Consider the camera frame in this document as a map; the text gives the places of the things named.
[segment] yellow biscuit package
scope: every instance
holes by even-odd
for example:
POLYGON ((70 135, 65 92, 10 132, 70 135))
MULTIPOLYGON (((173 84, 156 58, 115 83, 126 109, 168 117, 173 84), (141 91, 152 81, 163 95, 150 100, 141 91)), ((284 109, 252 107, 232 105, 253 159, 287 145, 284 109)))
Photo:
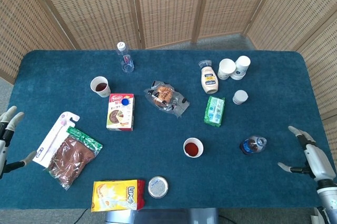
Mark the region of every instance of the yellow biscuit package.
POLYGON ((91 212, 142 209, 144 187, 144 180, 96 181, 91 212))

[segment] table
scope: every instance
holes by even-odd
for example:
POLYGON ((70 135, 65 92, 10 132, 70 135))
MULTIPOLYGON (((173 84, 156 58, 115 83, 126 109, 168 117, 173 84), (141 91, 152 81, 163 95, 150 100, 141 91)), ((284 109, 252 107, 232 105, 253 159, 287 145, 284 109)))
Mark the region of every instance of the table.
POLYGON ((290 174, 277 162, 305 162, 297 139, 287 129, 308 131, 331 155, 302 56, 296 52, 135 50, 135 71, 122 72, 112 50, 28 53, 13 89, 10 105, 25 112, 9 149, 16 161, 37 149, 64 111, 81 118, 76 127, 103 144, 68 191, 43 167, 29 166, 5 174, 0 208, 88 208, 94 181, 145 179, 164 176, 169 192, 154 199, 145 192, 145 208, 312 207, 320 204, 316 183, 290 174), (211 59, 217 72, 221 59, 251 58, 242 80, 221 80, 215 97, 225 97, 222 126, 203 122, 209 95, 201 86, 198 62, 211 59), (108 131, 108 98, 91 91, 90 82, 105 76, 113 93, 134 93, 134 131, 108 131), (181 118, 159 111, 144 97, 153 80, 170 83, 191 103, 181 118), (235 91, 249 99, 235 105, 235 91), (262 153, 246 156, 242 140, 259 134, 268 140, 262 153), (197 137, 204 144, 200 158, 188 158, 183 143, 197 137))

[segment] red liquid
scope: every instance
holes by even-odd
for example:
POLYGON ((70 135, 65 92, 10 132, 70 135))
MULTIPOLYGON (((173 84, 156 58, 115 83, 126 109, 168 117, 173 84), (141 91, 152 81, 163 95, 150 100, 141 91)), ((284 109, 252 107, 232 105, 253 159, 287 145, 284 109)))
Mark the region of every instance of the red liquid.
POLYGON ((107 84, 106 83, 99 83, 96 86, 96 91, 103 91, 106 88, 107 84))
POLYGON ((195 157, 198 154, 199 149, 198 149, 198 146, 196 144, 190 142, 190 143, 185 145, 185 151, 191 157, 195 157))

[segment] water bottle on side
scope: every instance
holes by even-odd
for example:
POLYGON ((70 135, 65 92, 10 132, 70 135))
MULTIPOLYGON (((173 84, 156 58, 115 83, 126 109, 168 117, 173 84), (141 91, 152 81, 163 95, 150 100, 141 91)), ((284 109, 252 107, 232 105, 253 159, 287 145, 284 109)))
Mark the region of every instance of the water bottle on side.
POLYGON ((251 136, 240 144, 240 149, 246 155, 259 153, 265 149, 267 140, 261 136, 251 136))
POLYGON ((135 68, 133 65, 133 60, 130 55, 129 49, 124 42, 119 42, 117 44, 117 54, 121 58, 121 65, 123 72, 125 73, 133 72, 133 69, 135 68))

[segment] cookie box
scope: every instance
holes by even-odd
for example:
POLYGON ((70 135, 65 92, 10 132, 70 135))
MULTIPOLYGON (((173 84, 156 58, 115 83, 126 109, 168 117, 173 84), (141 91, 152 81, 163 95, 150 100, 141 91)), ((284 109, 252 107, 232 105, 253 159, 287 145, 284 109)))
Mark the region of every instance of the cookie box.
POLYGON ((106 128, 115 131, 133 130, 133 94, 110 94, 106 128))

